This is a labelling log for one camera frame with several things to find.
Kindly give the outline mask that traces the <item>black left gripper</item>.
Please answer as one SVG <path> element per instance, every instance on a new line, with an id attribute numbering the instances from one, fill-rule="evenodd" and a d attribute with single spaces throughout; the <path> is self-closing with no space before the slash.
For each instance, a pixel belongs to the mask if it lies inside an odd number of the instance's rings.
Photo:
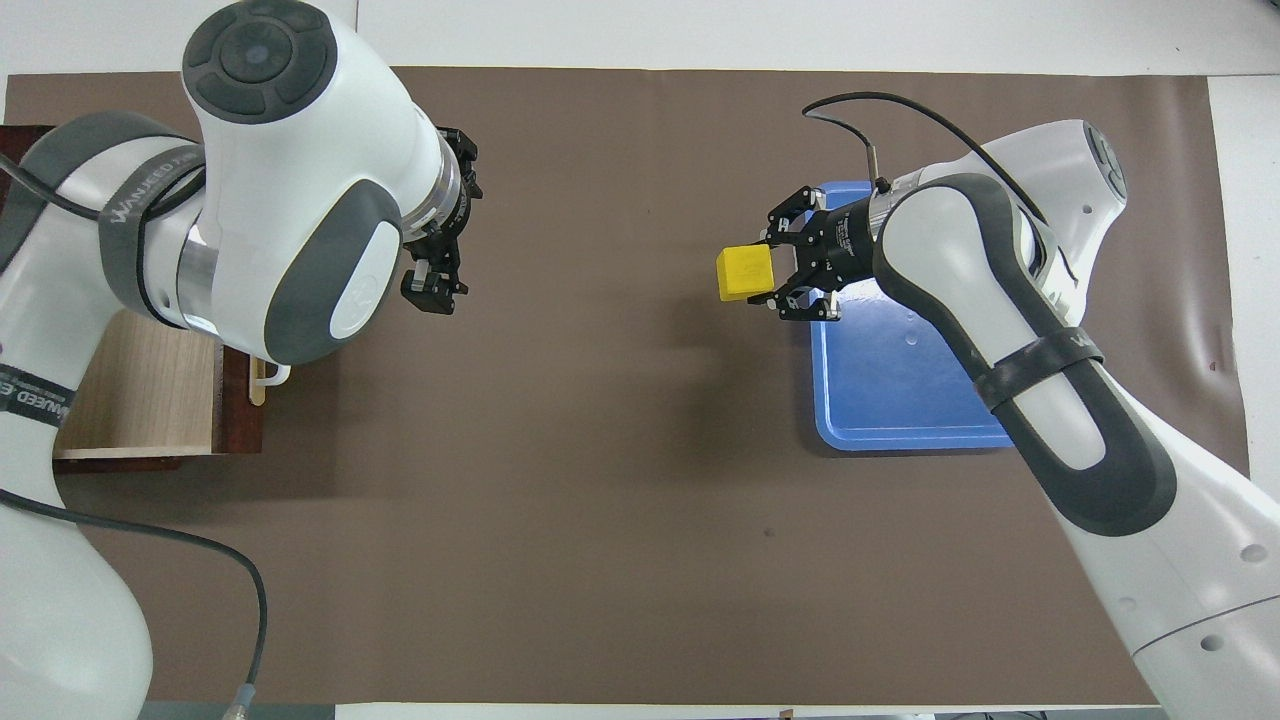
<path id="1" fill-rule="evenodd" d="M 457 160 L 461 179 L 444 199 L 425 200 L 403 219 L 401 247 L 413 259 L 413 266 L 399 281 L 399 293 L 424 313 L 452 315 L 454 296 L 468 295 L 470 287 L 460 278 L 458 240 L 466 227 L 472 201 L 484 199 L 474 163 L 477 145 L 462 131 L 438 127 Z"/>

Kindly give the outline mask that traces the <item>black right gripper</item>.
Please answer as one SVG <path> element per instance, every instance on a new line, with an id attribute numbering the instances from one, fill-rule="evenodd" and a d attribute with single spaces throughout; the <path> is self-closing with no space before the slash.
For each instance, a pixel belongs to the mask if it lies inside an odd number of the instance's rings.
<path id="1" fill-rule="evenodd" d="M 844 315 L 838 296 L 824 291 L 840 291 L 874 275 L 869 205 L 869 199 L 859 199 L 827 210 L 827 192 L 812 186 L 787 196 L 767 214 L 760 243 L 797 247 L 797 284 L 753 295 L 748 302 L 765 306 L 786 322 L 838 322 Z"/>

